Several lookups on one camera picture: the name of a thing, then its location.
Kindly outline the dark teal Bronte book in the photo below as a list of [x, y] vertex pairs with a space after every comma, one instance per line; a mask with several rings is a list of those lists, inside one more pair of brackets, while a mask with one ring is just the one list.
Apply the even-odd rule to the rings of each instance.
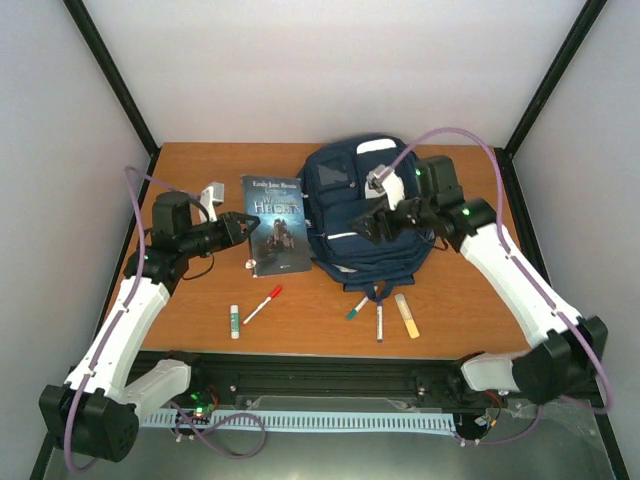
[[244, 175], [241, 186], [245, 212], [259, 220], [249, 238], [253, 276], [309, 271], [310, 246], [301, 181]]

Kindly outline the navy blue student backpack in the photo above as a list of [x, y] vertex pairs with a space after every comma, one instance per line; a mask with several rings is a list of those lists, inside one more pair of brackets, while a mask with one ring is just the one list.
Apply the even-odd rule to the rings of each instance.
[[367, 175], [405, 147], [385, 134], [351, 137], [316, 150], [298, 173], [312, 261], [344, 291], [377, 303], [415, 283], [435, 244], [430, 230], [390, 233], [375, 218], [387, 201], [368, 187]]

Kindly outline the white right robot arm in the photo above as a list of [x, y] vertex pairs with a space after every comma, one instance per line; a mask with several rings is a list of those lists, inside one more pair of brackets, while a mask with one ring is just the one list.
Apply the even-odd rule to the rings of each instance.
[[582, 316], [550, 287], [486, 200], [464, 198], [452, 160], [421, 160], [414, 176], [419, 194], [409, 197], [392, 167], [375, 167], [366, 186], [382, 199], [351, 227], [374, 243], [392, 241], [405, 230], [430, 230], [470, 262], [506, 304], [530, 349], [471, 356], [460, 367], [466, 386], [516, 392], [543, 405], [602, 376], [604, 322]]

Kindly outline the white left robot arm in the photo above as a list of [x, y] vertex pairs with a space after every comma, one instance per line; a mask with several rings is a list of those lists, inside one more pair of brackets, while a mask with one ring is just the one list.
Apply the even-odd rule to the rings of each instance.
[[182, 359], [159, 361], [135, 381], [131, 368], [150, 327], [184, 279], [189, 262], [244, 243], [259, 226], [254, 215], [218, 214], [208, 196], [158, 195], [151, 226], [142, 231], [116, 301], [93, 343], [60, 386], [48, 385], [39, 408], [69, 470], [84, 455], [119, 462], [131, 451], [140, 424], [176, 396], [201, 400], [208, 378]]

